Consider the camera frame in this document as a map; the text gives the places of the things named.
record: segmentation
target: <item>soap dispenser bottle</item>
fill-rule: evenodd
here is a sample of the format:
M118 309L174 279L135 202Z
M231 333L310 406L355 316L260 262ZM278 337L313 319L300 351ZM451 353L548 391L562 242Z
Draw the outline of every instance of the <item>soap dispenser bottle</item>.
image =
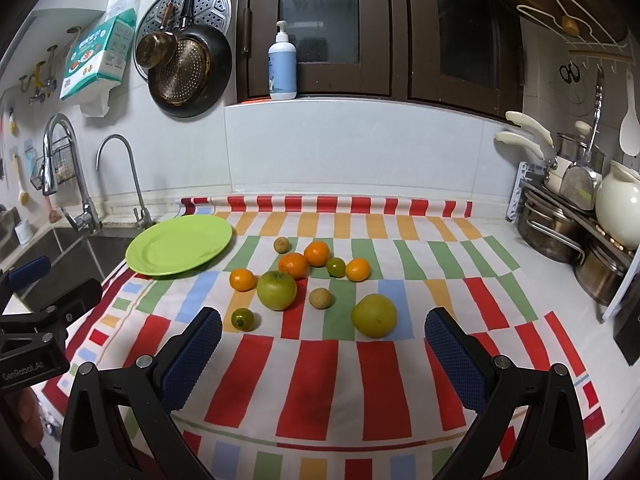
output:
M276 23L276 42L269 48L269 95L274 101L296 96L296 47L289 43L285 32L287 22Z

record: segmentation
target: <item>black frying pan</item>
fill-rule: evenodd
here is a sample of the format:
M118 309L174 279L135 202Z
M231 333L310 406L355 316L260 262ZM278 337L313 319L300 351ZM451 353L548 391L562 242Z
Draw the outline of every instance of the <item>black frying pan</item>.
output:
M151 97L174 117L188 118L211 108L225 91L231 76L231 47L219 30L193 24L193 3L184 0L177 49L167 65L148 72Z

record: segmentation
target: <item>metal screw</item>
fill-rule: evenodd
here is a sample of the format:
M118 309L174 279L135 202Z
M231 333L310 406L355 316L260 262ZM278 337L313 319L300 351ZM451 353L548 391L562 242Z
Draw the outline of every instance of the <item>metal screw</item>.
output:
M511 360L504 355L498 355L494 359L494 363L498 368L509 368L511 366Z
M146 368L148 367L154 359L150 355L141 355L136 359L136 366L138 368Z
M554 372L558 375L567 375L569 370L562 363L554 364Z
M80 375L87 375L93 368L94 368L93 363L89 363L89 362L82 363L78 368L78 373Z

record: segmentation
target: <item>chrome faucet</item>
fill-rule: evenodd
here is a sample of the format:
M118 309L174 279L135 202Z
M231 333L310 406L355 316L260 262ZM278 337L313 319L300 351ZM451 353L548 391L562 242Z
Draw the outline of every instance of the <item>chrome faucet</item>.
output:
M105 137L105 139L100 143L100 147L98 148L98 153L95 156L95 171L98 171L98 165L100 164L100 154L102 153L102 149L104 145L109 142L111 139L119 139L125 145L127 151L129 152L129 163L131 165L131 173L133 173L133 183L136 185L136 193L138 194L138 201L140 202L140 215L138 214L137 208L133 208L133 213L136 215L136 226L142 227L143 229L147 229L151 227L154 222L151 219L151 213L149 209L145 206L145 201L142 199L142 191L140 191L140 182L138 181L138 172L136 171L136 163L133 160L133 151L131 150L131 145L129 141L121 136L120 134L111 134L110 136Z
M86 188L86 180L84 179L84 173L82 172L82 164L80 163L80 154L78 153L78 140L76 139L76 133L71 121L65 114L55 114L47 122L47 126L44 128L44 137L42 139L42 153L44 154L44 167L42 170L42 194L44 196L52 195L58 190L58 181L56 180L56 169L53 164L53 129L57 125L62 126L65 131L66 138L69 142L69 148L71 149L71 159L74 165L74 171L76 173L76 179L78 180L78 188L80 190L80 196L82 197L82 213L76 218L72 218L69 213L62 208L66 219L69 220L71 227L76 231L84 228L88 228L91 233L95 233L101 229L102 223L98 218L98 213L95 210L94 202L89 196L89 192Z

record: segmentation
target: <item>striped tablecloth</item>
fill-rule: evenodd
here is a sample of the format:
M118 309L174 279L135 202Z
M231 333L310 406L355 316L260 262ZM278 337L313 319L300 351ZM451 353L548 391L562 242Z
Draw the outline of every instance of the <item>striped tablecloth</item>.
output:
M130 365L141 354L155 354L201 307L212 306L223 317L222 341L187 405L173 415L215 478L428 479L475 416L462 408L424 341L426 313L443 306L491 354L541 370L567 364L587 436L604 425L593 383L558 317L500 240L483 235L481 222L468 218L471 202L433 208L425 200L400 210L396 200L390 210L386 201L394 199L380 208L368 199L366 209L355 212L350 199L343 209L336 200L332 212L322 212L324 198L315 200L307 210L302 199L293 210L291 201L287 208L275 198L262 204L183 200L180 214L216 214L234 227L229 247L170 279L152 280L120 266L104 284L102 303L68 344L71 370L50 380L43 393L64 413L82 362ZM456 211L459 216L450 218ZM292 307L268 310L255 290L234 291L228 275L241 267L255 274L276 268L277 236L289 237L300 252L321 239L347 262L366 258L370 278L351 283L312 269L297 282ZM318 286L335 297L328 310L308 304ZM351 307L372 292L391 298L398 310L398 325L383 340L361 335L350 321ZM230 323L241 306L260 318L251 333ZM515 413L488 473L504 466L524 413ZM135 446L146 450L129 408L124 419Z

